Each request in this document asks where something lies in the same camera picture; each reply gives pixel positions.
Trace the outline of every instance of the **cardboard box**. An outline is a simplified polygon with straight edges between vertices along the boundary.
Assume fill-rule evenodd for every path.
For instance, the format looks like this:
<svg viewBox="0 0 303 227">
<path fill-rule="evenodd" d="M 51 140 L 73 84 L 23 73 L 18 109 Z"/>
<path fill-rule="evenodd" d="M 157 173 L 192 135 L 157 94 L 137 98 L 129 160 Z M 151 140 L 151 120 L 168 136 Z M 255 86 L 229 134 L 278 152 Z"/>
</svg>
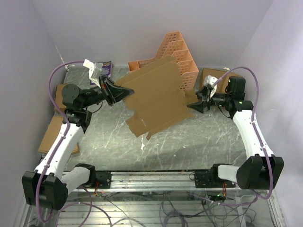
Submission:
<svg viewBox="0 0 303 227">
<path fill-rule="evenodd" d="M 174 57 L 166 56 L 119 79 L 118 86 L 131 88 L 134 94 L 123 101 L 135 110 L 126 121 L 136 137 L 152 135 L 188 117 L 193 117 L 187 104 L 197 102 L 195 91 L 182 91 L 182 78 Z"/>
<path fill-rule="evenodd" d="M 204 85 L 204 78 L 207 77 L 208 75 L 211 75 L 213 77 L 216 77 L 217 79 L 223 76 L 223 74 L 226 73 L 226 71 L 222 70 L 213 70 L 213 69 L 208 69 L 208 68 L 203 68 L 201 76 L 200 76 L 200 88 L 202 88 Z M 217 85 L 217 92 L 218 93 L 225 93 L 225 88 L 228 84 L 229 77 L 231 76 L 237 76 L 241 77 L 238 74 L 235 74 L 233 72 L 230 72 L 220 83 Z"/>
<path fill-rule="evenodd" d="M 46 130 L 43 140 L 39 146 L 38 151 L 41 153 L 47 153 L 55 142 L 62 125 L 63 117 L 54 116 Z M 71 152 L 72 154 L 79 153 L 79 145 L 77 144 Z"/>
<path fill-rule="evenodd" d="M 55 96 L 55 102 L 56 104 L 59 106 L 59 108 L 63 111 L 64 113 L 64 110 L 66 108 L 65 105 L 63 105 L 62 101 L 63 101 L 63 97 L 62 97 L 62 90 L 63 88 L 65 87 L 66 84 L 58 84 L 57 85 L 57 89 L 56 89 L 56 96 Z"/>
</svg>

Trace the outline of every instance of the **white wall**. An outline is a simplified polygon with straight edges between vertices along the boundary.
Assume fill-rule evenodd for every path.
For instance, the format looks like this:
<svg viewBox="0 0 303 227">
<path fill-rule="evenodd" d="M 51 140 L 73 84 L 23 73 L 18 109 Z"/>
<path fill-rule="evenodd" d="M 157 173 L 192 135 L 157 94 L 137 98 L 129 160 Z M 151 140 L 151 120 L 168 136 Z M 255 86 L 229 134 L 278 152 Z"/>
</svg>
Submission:
<svg viewBox="0 0 303 227">
<path fill-rule="evenodd" d="M 127 65 L 179 30 L 198 66 L 235 65 L 272 0 L 33 0 L 65 61 Z"/>
<path fill-rule="evenodd" d="M 259 78 L 257 118 L 267 143 L 285 167 L 277 184 L 288 226 L 303 222 L 303 4 L 274 0 L 239 60 Z M 248 98 L 255 85 L 247 74 Z"/>
<path fill-rule="evenodd" d="M 37 148 L 53 110 L 47 79 L 61 59 L 31 1 L 0 7 L 0 225 L 14 224 L 21 177 L 38 163 Z M 57 75 L 54 80 L 62 80 Z"/>
</svg>

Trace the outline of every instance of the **perforated plastic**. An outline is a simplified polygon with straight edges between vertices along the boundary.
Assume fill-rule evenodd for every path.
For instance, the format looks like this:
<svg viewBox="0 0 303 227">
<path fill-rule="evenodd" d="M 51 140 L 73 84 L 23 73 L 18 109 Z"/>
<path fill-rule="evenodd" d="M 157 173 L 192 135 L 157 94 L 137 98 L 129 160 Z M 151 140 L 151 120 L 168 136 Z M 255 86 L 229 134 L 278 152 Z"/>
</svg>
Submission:
<svg viewBox="0 0 303 227">
<path fill-rule="evenodd" d="M 183 80 L 183 85 L 180 89 L 192 89 L 199 71 L 180 32 L 166 33 L 156 56 L 152 59 L 130 61 L 128 63 L 129 71 L 138 70 L 139 68 L 168 55 L 175 57 L 175 62 L 178 63 Z"/>
</svg>

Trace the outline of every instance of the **gray table surface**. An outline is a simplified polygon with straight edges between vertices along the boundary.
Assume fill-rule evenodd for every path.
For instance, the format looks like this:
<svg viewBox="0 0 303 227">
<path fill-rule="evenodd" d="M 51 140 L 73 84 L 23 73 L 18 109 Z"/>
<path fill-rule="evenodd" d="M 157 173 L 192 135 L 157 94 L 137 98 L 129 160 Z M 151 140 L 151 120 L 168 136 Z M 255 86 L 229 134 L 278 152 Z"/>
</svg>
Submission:
<svg viewBox="0 0 303 227">
<path fill-rule="evenodd" d="M 127 73 L 127 68 L 114 67 L 112 80 Z M 70 66 L 64 82 L 89 88 L 88 70 Z M 88 110 L 98 108 L 94 105 Z M 185 119 L 147 141 L 146 135 L 138 138 L 133 135 L 125 123 L 133 111 L 123 102 L 113 107 L 104 102 L 101 110 L 93 114 L 89 128 L 79 141 L 80 153 L 70 157 L 66 171 L 78 163 L 112 171 L 198 169 L 210 168 L 214 163 L 240 166 L 246 160 L 245 147 L 233 121 L 215 108 L 205 114 L 192 112 L 194 118 Z"/>
</svg>

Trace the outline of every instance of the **unfolded cardboard box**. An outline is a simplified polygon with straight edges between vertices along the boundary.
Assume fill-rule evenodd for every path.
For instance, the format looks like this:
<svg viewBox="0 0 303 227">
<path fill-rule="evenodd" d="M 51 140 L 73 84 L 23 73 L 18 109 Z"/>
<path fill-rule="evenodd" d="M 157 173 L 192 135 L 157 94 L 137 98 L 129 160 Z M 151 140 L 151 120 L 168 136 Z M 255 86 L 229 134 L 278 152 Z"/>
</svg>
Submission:
<svg viewBox="0 0 303 227">
<path fill-rule="evenodd" d="M 51 149 L 53 143 L 55 142 L 55 140 L 60 132 L 62 120 L 63 120 L 63 117 L 61 117 L 61 116 L 54 116 L 52 118 L 52 120 L 47 128 L 47 131 L 43 137 L 43 140 L 39 146 L 39 149 L 38 149 L 39 152 L 47 153 Z M 73 148 L 71 153 L 72 154 L 79 153 L 78 144 Z"/>
<path fill-rule="evenodd" d="M 197 102 L 195 91 L 182 91 L 182 78 L 174 57 L 166 56 L 137 71 L 127 74 L 116 83 L 134 90 L 123 101 L 134 115 L 126 120 L 136 137 L 148 132 L 152 135 L 189 117 L 187 104 Z"/>
<path fill-rule="evenodd" d="M 55 102 L 59 106 L 60 110 L 64 113 L 64 110 L 66 108 L 65 105 L 63 105 L 63 97 L 62 97 L 62 90 L 65 87 L 66 84 L 58 84 L 56 89 L 56 96 L 55 96 Z"/>
<path fill-rule="evenodd" d="M 203 87 L 204 78 L 207 77 L 208 75 L 211 75 L 211 76 L 216 77 L 218 79 L 221 76 L 223 76 L 224 73 L 226 73 L 226 71 L 203 68 L 201 76 L 200 76 L 200 88 Z M 231 76 L 241 77 L 238 74 L 230 72 L 222 81 L 220 81 L 218 83 L 218 85 L 217 85 L 217 92 L 219 92 L 219 93 L 225 93 L 225 88 L 226 88 L 226 86 L 228 84 L 229 77 L 231 77 Z"/>
</svg>

